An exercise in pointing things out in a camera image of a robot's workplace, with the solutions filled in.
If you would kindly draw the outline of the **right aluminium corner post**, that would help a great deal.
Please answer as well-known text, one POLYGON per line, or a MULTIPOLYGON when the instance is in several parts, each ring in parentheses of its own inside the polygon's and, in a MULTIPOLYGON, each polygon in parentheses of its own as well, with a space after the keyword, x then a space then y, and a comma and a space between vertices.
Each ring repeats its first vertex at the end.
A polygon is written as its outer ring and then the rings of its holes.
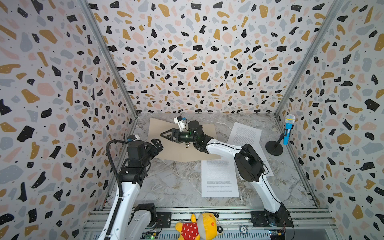
POLYGON ((274 113, 274 117, 276 119, 279 118, 279 115, 283 111, 286 103, 289 100, 290 95, 294 92, 294 89, 296 85, 299 83, 301 76, 304 74, 304 71, 306 70, 308 64, 310 63, 311 59, 313 58, 314 54, 317 52, 317 48, 319 47, 320 43, 322 42, 322 39, 324 38, 324 35, 327 33, 329 27, 331 26, 334 18, 336 17, 337 13, 341 9, 343 5, 342 0, 334 0, 330 6, 329 11, 327 12, 327 15, 322 23, 322 25, 319 28, 318 33, 316 34, 313 42, 311 43, 310 47, 308 48, 308 51, 306 55, 304 56, 302 62, 300 63, 298 70, 296 71, 293 80, 291 81, 290 85, 287 87, 287 91, 284 94, 281 102, 278 105, 277 110, 274 113))

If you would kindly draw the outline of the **left green circuit board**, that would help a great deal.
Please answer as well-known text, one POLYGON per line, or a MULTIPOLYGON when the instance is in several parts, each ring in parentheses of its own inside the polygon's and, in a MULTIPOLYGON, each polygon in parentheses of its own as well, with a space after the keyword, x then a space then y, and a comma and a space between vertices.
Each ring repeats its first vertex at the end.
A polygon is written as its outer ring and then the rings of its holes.
POLYGON ((149 231, 149 232, 144 232, 140 237, 140 240, 157 240, 158 237, 159 237, 159 232, 149 231))

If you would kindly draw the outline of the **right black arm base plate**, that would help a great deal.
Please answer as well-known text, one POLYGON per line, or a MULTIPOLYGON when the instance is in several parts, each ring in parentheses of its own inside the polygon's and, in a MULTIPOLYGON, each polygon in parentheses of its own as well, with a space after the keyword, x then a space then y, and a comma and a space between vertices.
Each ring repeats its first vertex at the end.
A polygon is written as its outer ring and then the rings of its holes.
POLYGON ((268 211, 252 211, 251 223, 253 227, 292 227, 293 221, 287 210, 270 213, 268 211))

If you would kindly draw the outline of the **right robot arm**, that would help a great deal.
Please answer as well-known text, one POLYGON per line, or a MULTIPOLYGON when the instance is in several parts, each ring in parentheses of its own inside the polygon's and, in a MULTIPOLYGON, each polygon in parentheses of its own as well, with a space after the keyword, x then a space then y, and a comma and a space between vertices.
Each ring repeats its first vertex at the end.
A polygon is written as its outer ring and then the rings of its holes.
POLYGON ((215 154, 235 161, 240 177, 251 183, 264 206, 265 215, 257 217, 252 221, 253 224, 260 221, 276 227, 282 227, 284 223, 289 227, 294 225, 290 212, 278 199, 266 178, 269 168, 251 145, 235 146, 223 143, 206 135, 198 121, 189 122, 186 131, 182 128, 170 129, 160 133, 160 136, 178 144, 193 144, 194 148, 202 153, 215 154))

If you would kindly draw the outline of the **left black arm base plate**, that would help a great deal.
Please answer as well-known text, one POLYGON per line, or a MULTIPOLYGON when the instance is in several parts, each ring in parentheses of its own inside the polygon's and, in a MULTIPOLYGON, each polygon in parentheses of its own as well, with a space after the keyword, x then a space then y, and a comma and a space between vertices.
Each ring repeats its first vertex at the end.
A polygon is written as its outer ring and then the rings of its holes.
POLYGON ((153 229, 169 229, 171 227, 171 219, 171 212, 156 212, 151 214, 151 221, 148 227, 153 229))

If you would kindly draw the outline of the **white text sheet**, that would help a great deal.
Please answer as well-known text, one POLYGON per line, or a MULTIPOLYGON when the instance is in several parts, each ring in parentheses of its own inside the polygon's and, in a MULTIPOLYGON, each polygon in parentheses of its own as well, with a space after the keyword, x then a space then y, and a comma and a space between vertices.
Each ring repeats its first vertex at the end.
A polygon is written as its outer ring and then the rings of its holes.
POLYGON ((252 128, 240 123, 235 123, 229 139, 227 141, 230 145, 243 146, 245 144, 251 145, 255 151, 261 150, 262 130, 252 128))
POLYGON ((239 189, 233 160, 202 161, 202 197, 238 198, 239 189))

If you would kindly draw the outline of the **beige manila folder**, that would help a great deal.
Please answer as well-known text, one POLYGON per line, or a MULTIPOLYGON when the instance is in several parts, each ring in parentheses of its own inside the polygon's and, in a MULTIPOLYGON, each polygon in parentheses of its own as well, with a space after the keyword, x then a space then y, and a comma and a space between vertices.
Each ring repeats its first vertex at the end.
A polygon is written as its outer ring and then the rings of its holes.
POLYGON ((174 143, 160 136, 161 133, 173 128, 179 130, 175 123, 151 118, 148 140, 159 139, 164 147, 157 155, 157 158, 182 163, 221 159, 219 155, 206 154, 196 150, 193 144, 190 144, 190 147, 187 148, 185 144, 174 143))

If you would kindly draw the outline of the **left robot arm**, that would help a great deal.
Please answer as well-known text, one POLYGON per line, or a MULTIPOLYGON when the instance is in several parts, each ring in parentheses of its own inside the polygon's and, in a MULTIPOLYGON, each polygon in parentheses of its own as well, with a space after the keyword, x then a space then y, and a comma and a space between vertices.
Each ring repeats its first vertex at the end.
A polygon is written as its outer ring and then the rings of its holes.
POLYGON ((144 142, 131 135, 127 141, 112 140, 107 143, 106 155, 117 183, 117 193, 108 219, 99 236, 100 240, 139 240, 145 229, 156 224, 154 204, 134 203, 148 176, 151 160, 164 149, 159 139, 144 142), (111 156, 110 145, 121 143, 127 146, 127 165, 118 172, 111 156))

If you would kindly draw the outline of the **yellow plush toy red dress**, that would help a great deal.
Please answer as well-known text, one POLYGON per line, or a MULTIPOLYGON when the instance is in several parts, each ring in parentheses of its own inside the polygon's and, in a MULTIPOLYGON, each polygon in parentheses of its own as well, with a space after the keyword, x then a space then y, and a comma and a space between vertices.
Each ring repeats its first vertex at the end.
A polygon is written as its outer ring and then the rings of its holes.
POLYGON ((175 225, 180 233, 179 240, 213 240, 222 234, 224 229, 218 224, 219 214, 202 213, 196 218, 191 215, 190 222, 179 222, 175 225))

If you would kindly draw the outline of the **left aluminium corner post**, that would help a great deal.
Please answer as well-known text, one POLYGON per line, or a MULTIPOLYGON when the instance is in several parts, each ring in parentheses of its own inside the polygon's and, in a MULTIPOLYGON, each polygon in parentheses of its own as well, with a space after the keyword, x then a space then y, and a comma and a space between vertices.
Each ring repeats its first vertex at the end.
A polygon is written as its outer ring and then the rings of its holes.
POLYGON ((106 59, 106 63, 108 64, 110 70, 112 71, 113 76, 115 77, 115 80, 117 81, 118 87, 121 90, 121 93, 122 93, 122 95, 123 95, 123 97, 124 97, 124 99, 128 105, 129 112, 131 113, 133 118, 136 119, 138 117, 138 113, 134 108, 134 104, 131 101, 130 95, 126 89, 126 86, 122 80, 121 75, 119 74, 118 68, 117 68, 117 66, 116 66, 116 64, 115 64, 115 62, 114 62, 114 60, 110 54, 109 48, 103 39, 102 32, 101 32, 101 30, 97 24, 97 21, 96 21, 93 13, 91 11, 89 3, 86 0, 79 0, 78 3, 79 3, 80 8, 82 9, 82 11, 85 15, 85 19, 88 22, 90 29, 92 30, 92 32, 95 36, 96 42, 98 43, 100 50, 106 59))

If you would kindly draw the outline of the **right circuit board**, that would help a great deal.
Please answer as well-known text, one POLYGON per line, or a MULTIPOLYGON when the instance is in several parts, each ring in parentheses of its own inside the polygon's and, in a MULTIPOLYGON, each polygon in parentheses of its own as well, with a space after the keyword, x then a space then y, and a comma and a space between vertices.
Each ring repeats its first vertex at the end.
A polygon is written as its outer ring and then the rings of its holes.
POLYGON ((271 240, 286 240, 285 230, 270 230, 269 237, 271 240))

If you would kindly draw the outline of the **aluminium front rail frame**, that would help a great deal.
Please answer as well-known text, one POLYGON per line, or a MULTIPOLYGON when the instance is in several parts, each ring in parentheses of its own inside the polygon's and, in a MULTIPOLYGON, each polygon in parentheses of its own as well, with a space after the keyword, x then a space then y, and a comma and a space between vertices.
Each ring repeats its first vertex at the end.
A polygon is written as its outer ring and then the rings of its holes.
POLYGON ((287 209, 276 213, 253 207, 157 208, 140 204, 126 223, 108 230, 112 209, 91 212, 82 240, 111 240, 133 233, 137 240, 339 240, 336 222, 326 209, 287 209))

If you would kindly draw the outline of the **white diagram sheet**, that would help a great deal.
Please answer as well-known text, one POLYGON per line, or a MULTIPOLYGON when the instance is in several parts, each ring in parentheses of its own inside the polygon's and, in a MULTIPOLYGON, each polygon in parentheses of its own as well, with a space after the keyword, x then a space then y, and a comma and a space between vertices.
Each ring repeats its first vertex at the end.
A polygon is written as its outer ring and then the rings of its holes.
POLYGON ((259 157, 261 158, 261 160, 263 161, 263 163, 264 163, 264 169, 265 169, 266 177, 274 176, 274 173, 271 170, 270 164, 268 162, 268 158, 266 157, 266 155, 265 155, 265 153, 263 151, 263 148, 261 147, 260 143, 255 144, 254 149, 257 152, 257 154, 259 155, 259 157))

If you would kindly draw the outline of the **blue toy microphone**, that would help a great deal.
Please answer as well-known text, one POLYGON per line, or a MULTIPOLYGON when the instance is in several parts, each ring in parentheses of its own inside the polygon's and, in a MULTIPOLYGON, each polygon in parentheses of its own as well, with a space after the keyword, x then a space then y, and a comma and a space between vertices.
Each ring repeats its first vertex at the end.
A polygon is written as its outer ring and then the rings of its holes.
POLYGON ((285 131, 284 131, 284 141, 283 144, 287 145, 290 139, 290 133, 293 127, 293 124, 296 121, 296 117, 292 114, 289 114, 285 117, 285 131))

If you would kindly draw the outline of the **aluminium corner post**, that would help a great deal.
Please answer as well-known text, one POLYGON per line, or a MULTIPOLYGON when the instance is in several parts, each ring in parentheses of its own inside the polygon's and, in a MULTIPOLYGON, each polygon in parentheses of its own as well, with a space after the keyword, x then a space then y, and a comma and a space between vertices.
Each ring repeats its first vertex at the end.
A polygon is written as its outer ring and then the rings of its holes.
POLYGON ((126 89, 126 86, 122 80, 121 75, 119 74, 118 68, 117 68, 117 66, 116 66, 116 64, 115 64, 115 62, 114 62, 114 60, 110 54, 109 48, 103 39, 102 32, 101 32, 101 30, 97 24, 97 21, 96 21, 93 13, 91 11, 89 3, 86 0, 79 0, 78 3, 79 3, 80 8, 82 9, 82 11, 85 15, 85 19, 88 22, 90 29, 92 30, 92 32, 95 36, 96 42, 98 43, 100 50, 106 59, 106 63, 108 64, 110 70, 112 71, 113 76, 115 77, 115 80, 117 81, 118 87, 121 90, 121 93, 122 93, 122 95, 123 95, 123 97, 124 97, 124 99, 128 105, 129 112, 131 113, 133 118, 136 119, 138 117, 138 113, 134 108, 134 104, 131 101, 130 95, 126 89))
POLYGON ((306 55, 304 56, 302 62, 300 63, 298 70, 296 71, 293 80, 291 81, 290 85, 287 87, 287 91, 284 94, 281 102, 278 105, 277 110, 274 113, 274 117, 276 119, 279 118, 279 115, 283 111, 286 103, 289 100, 290 95, 294 92, 294 89, 296 85, 299 83, 301 76, 304 74, 304 71, 306 70, 308 64, 310 63, 311 59, 313 58, 314 54, 317 52, 317 48, 319 47, 320 43, 322 42, 322 39, 324 38, 324 35, 327 33, 329 27, 331 26, 334 18, 336 17, 337 13, 341 9, 343 5, 342 0, 334 0, 330 6, 329 11, 327 12, 327 15, 322 23, 322 25, 319 28, 318 33, 316 34, 313 42, 311 43, 310 47, 308 48, 308 51, 306 55))

